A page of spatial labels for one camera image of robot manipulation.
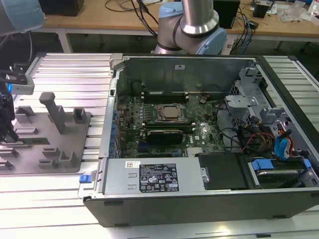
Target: cpu socket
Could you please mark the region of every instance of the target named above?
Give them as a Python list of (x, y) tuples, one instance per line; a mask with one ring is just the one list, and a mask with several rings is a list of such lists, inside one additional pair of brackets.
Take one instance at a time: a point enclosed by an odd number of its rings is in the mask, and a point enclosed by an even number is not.
[(156, 106), (158, 111), (158, 121), (184, 121), (184, 106), (181, 104), (170, 104)]

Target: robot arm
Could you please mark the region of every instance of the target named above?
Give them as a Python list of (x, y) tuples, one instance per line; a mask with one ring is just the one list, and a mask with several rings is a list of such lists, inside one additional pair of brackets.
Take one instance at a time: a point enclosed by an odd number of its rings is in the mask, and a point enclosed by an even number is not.
[[(38, 0), (0, 0), (0, 36), (25, 33), (44, 23), (44, 14)], [(15, 119), (13, 98), (15, 94), (32, 95), (34, 84), (19, 69), (0, 70), (0, 141), (16, 142), (13, 130)]]
[(213, 0), (182, 0), (163, 4), (159, 10), (156, 54), (218, 54), (226, 41), (219, 27)]

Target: motherboard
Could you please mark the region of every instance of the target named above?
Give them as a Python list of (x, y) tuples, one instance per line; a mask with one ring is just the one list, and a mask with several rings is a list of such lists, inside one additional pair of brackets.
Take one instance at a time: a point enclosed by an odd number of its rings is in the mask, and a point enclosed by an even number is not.
[(168, 104), (119, 96), (121, 157), (193, 157), (201, 152), (225, 151), (214, 107), (213, 101), (203, 101), (203, 95), (189, 95), (185, 102)]

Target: power supply label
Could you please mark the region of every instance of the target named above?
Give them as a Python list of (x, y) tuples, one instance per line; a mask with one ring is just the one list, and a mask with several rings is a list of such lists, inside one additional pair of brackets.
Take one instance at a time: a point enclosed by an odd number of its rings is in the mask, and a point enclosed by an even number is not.
[(142, 193), (178, 192), (176, 164), (140, 164)]

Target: workbench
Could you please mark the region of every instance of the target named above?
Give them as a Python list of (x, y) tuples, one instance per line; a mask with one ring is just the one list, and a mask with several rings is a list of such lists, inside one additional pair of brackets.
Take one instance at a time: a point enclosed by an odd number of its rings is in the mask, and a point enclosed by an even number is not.
[[(319, 130), (319, 85), (300, 64), (286, 56), (265, 57), (301, 109)], [(271, 234), (278, 239), (317, 239), (319, 206), (289, 219), (248, 220), (179, 225), (103, 228), (83, 205), (79, 177), (97, 169), (102, 128), (109, 95), (110, 54), (47, 54), (36, 59), (28, 72), (35, 83), (32, 96), (21, 96), (18, 106), (46, 112), (38, 101), (42, 92), (53, 91), (57, 105), (66, 112), (84, 107), (92, 114), (80, 171), (71, 174), (0, 177), (1, 238), (104, 238), (181, 239), (256, 238)], [(267, 89), (276, 106), (280, 101)], [(86, 192), (94, 185), (87, 184)]]
[[(104, 7), (106, 0), (85, 0), (77, 17), (47, 15), (47, 20), (37, 32), (57, 33), (65, 53), (73, 52), (68, 37), (70, 33), (83, 34), (117, 34), (117, 35), (150, 35), (142, 26), (134, 11), (113, 12)], [(252, 11), (245, 5), (250, 0), (241, 0), (240, 7), (249, 20), (259, 23), (253, 36), (256, 40), (319, 42), (319, 27), (303, 20), (301, 22), (281, 22), (276, 15), (266, 14), (265, 18), (252, 17)], [(149, 6), (150, 12), (157, 18), (161, 4)], [(108, 7), (122, 10), (117, 0), (111, 0)], [(150, 27), (158, 30), (157, 24), (147, 14), (145, 18)], [(228, 38), (222, 54), (229, 55), (234, 40), (243, 32), (240, 20), (235, 20), (232, 29), (227, 29)]]

